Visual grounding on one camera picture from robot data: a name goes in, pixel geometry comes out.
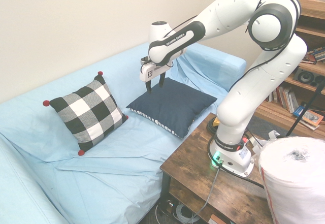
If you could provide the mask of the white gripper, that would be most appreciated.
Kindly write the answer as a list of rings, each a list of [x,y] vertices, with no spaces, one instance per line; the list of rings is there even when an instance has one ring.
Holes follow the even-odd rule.
[[[151,80],[157,76],[159,78],[159,87],[162,87],[165,81],[165,72],[172,67],[173,63],[169,62],[164,66],[157,66],[156,64],[150,62],[143,65],[140,69],[140,80],[145,82],[147,92],[152,93]]]

